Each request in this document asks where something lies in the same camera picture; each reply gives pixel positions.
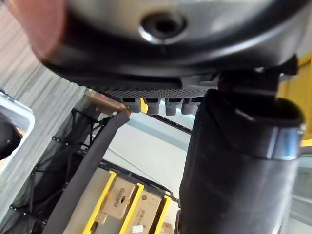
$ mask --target black tube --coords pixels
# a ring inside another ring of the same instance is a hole
[[[302,123],[289,101],[209,90],[180,187],[180,233],[278,230],[297,172]]]

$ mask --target white floor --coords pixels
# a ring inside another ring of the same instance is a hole
[[[140,119],[141,124],[146,124],[156,129],[162,129],[164,135],[171,135],[179,141],[187,143],[190,135],[177,130],[169,125],[145,115],[133,114],[132,120]],[[104,159],[137,173],[145,178],[166,186],[179,196],[179,187],[183,176],[187,151],[177,147],[168,140],[153,136],[151,131],[145,132],[129,124],[122,126],[112,141]],[[174,227],[177,204],[172,202],[165,222]]]

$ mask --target black object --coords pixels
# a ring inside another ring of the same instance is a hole
[[[197,98],[220,71],[279,66],[293,56],[311,1],[67,4],[65,30],[49,53],[33,45],[49,69],[115,98]],[[179,39],[155,44],[141,27]]]
[[[129,116],[127,111],[122,111],[107,122],[67,185],[66,190],[58,201],[43,230],[43,234],[63,233],[81,195],[91,180],[94,171],[102,160],[118,128],[128,121]]]
[[[10,119],[0,113],[0,160],[5,159],[18,147],[21,134]]]
[[[180,187],[180,233],[274,233],[293,189],[303,122],[285,99],[209,90]]]

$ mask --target cardboard box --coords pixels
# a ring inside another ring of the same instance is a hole
[[[143,228],[143,232],[139,233],[148,234],[161,201],[161,197],[143,191],[125,233],[136,233],[133,228],[134,230]]]
[[[173,234],[172,225],[170,223],[163,223],[159,234]]]
[[[114,218],[122,219],[130,204],[130,199],[135,187],[135,184],[117,177],[101,208],[101,212]]]

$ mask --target yellow shelf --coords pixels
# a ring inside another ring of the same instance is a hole
[[[105,197],[107,196],[107,194],[109,192],[109,189],[112,186],[112,183],[113,183],[114,179],[116,178],[116,173],[115,172],[109,171],[109,173],[111,174],[111,176],[110,176],[110,178],[109,178],[109,180],[108,180],[108,182],[107,182],[107,184],[106,184],[106,186],[105,186],[105,188],[104,188],[104,190],[103,190],[103,192],[102,192],[102,194],[101,194],[101,196],[100,196],[96,206],[94,207],[92,215],[90,216],[90,219],[89,219],[86,227],[84,228],[82,234],[91,234],[91,228],[92,228],[92,225],[94,224],[94,221],[95,221],[95,219],[97,217],[97,214],[98,214],[98,212],[99,212],[99,210],[101,208],[101,204],[103,203]]]
[[[170,203],[171,203],[171,198],[170,197],[165,196],[164,199],[165,199],[164,209],[161,212],[161,215],[160,215],[159,221],[157,223],[157,226],[156,226],[154,234],[159,234],[160,233],[162,224],[163,224],[163,222],[165,220],[165,217],[167,215],[167,212],[168,212],[168,209],[169,209],[169,206],[170,206]]]
[[[126,216],[126,218],[125,218],[125,221],[124,221],[123,224],[122,224],[122,227],[121,227],[121,229],[120,229],[119,234],[125,234],[125,232],[126,232],[126,230],[127,230],[127,227],[128,227],[128,225],[129,225],[129,222],[130,222],[130,220],[131,220],[131,217],[132,217],[132,215],[133,215],[133,212],[135,211],[135,208],[136,208],[136,206],[137,206],[137,203],[138,203],[138,201],[139,201],[139,199],[140,199],[140,197],[141,197],[141,195],[142,195],[142,192],[143,192],[143,190],[144,190],[144,185],[138,183],[137,186],[138,186],[138,190],[137,190],[136,196],[135,196],[135,198],[134,198],[134,200],[133,200],[133,202],[132,202],[132,204],[131,204],[131,207],[130,207],[128,213],[127,213],[127,216]]]
[[[298,75],[279,85],[278,96],[296,103],[306,118],[302,147],[312,146],[312,52],[299,60]]]

